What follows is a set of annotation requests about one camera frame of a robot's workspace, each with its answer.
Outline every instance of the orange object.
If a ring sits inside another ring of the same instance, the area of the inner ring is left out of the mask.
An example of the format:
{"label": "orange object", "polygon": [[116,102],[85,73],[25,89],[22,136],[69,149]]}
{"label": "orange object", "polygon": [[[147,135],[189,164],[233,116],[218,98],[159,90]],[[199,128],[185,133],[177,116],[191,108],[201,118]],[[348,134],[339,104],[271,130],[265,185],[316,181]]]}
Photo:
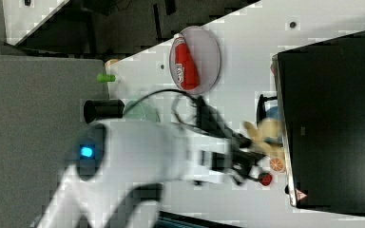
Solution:
{"label": "orange object", "polygon": [[279,158],[273,158],[269,161],[269,165],[271,166],[271,169],[282,173],[284,171],[284,164],[283,161],[281,161]]}

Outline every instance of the warning label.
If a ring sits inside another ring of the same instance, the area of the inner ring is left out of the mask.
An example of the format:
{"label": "warning label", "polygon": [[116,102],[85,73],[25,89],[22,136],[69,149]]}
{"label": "warning label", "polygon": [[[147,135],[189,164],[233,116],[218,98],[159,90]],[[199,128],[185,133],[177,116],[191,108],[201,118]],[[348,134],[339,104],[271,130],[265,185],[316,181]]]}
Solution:
{"label": "warning label", "polygon": [[303,200],[304,198],[307,197],[307,195],[305,195],[303,192],[301,192],[301,191],[299,191],[297,189],[296,189],[296,196],[298,198],[298,201]]}

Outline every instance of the floor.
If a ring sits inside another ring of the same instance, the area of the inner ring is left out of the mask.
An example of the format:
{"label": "floor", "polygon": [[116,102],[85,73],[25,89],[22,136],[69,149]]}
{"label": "floor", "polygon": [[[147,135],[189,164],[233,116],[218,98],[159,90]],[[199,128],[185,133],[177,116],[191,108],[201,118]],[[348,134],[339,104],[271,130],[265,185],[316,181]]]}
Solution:
{"label": "floor", "polygon": [[[80,4],[75,3],[78,1],[91,0],[73,0],[35,31],[22,47],[85,54],[102,60],[123,59],[172,38],[182,29],[202,26],[259,0],[174,0],[175,12],[168,15],[165,0],[113,0],[119,3],[115,5],[118,8],[95,9],[88,19],[82,16],[87,21],[91,18],[92,28],[86,22],[74,20],[67,12],[78,8]],[[90,48],[89,38],[95,40],[94,50]]]}
{"label": "floor", "polygon": [[[94,14],[97,50],[128,56],[171,39],[186,27],[202,26],[253,2],[176,0],[176,11],[166,15],[164,0],[133,0],[127,9],[115,9],[108,16]],[[159,12],[161,37],[156,29],[154,5]]]}

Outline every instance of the black cable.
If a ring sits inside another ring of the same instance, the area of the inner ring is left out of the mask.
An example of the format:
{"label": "black cable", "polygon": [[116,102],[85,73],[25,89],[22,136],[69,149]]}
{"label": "black cable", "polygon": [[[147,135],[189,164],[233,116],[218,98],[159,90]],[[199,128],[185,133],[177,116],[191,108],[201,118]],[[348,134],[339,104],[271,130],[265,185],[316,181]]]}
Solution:
{"label": "black cable", "polygon": [[178,90],[178,89],[175,89],[175,88],[167,88],[167,89],[161,89],[161,90],[157,90],[157,91],[154,91],[154,92],[151,92],[145,96],[143,96],[141,99],[139,99],[138,101],[136,101],[134,104],[132,104],[131,106],[129,106],[125,111],[124,111],[124,115],[126,115],[132,108],[134,108],[136,105],[138,105],[139,103],[141,103],[142,101],[146,100],[147,98],[153,96],[153,95],[156,95],[158,93],[163,93],[163,92],[175,92],[175,93],[180,93],[182,94],[183,96],[191,99],[191,101],[193,103],[195,103],[195,98],[192,97],[189,93],[185,92],[185,91],[182,91],[182,90]]}
{"label": "black cable", "polygon": [[186,122],[192,120],[195,115],[192,115],[191,117],[188,118],[188,120],[183,121],[179,115],[179,113],[177,112],[177,105],[180,102],[180,97],[182,96],[182,94],[177,95],[177,97],[174,99],[173,105],[171,106],[171,110],[174,114],[174,117],[177,119],[177,121],[179,122],[179,124],[186,124]]}

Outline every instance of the black object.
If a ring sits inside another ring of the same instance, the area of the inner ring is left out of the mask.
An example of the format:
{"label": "black object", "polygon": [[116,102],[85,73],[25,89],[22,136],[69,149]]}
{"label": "black object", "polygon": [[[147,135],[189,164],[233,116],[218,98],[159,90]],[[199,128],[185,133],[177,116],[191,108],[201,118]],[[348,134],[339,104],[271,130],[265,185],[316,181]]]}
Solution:
{"label": "black object", "polygon": [[246,180],[259,181],[259,177],[256,179],[249,174],[252,167],[257,166],[257,163],[265,157],[264,155],[234,149],[232,156],[232,178],[237,185],[242,185]]}
{"label": "black object", "polygon": [[289,24],[290,29],[294,29],[298,24],[296,22],[291,22]]}
{"label": "black object", "polygon": [[213,153],[211,170],[222,172],[226,167],[224,154]]}
{"label": "black object", "polygon": [[171,15],[176,12],[176,0],[164,0],[165,14]]}
{"label": "black object", "polygon": [[196,127],[218,138],[232,139],[234,132],[224,123],[219,112],[209,106],[202,96],[195,101],[197,108]]}
{"label": "black object", "polygon": [[0,55],[27,56],[30,51],[0,41]]}
{"label": "black object", "polygon": [[278,97],[264,97],[263,94],[259,96],[259,101],[257,104],[257,125],[259,122],[261,122],[263,119],[266,118],[266,110],[265,110],[265,102],[276,100]]}
{"label": "black object", "polygon": [[137,187],[130,191],[118,205],[107,222],[106,228],[126,227],[130,216],[134,214],[133,212],[139,204],[149,200],[160,202],[162,193],[163,185],[160,183]]}
{"label": "black object", "polygon": [[84,117],[87,124],[94,120],[122,118],[124,103],[121,100],[87,101],[84,106]]}
{"label": "black object", "polygon": [[365,31],[274,57],[298,208],[365,216]]}
{"label": "black object", "polygon": [[209,221],[209,220],[203,220],[203,219],[199,219],[199,218],[185,217],[185,216],[180,216],[180,215],[161,211],[161,212],[159,212],[159,218],[154,227],[155,228],[174,228],[174,227],[179,227],[179,228],[188,228],[188,227],[236,228],[238,226],[221,224],[221,223],[217,223],[217,222],[213,222],[213,221]]}
{"label": "black object", "polygon": [[155,18],[157,39],[160,40],[160,39],[162,39],[162,29],[160,27],[159,9],[158,9],[157,4],[153,5],[153,15]]}

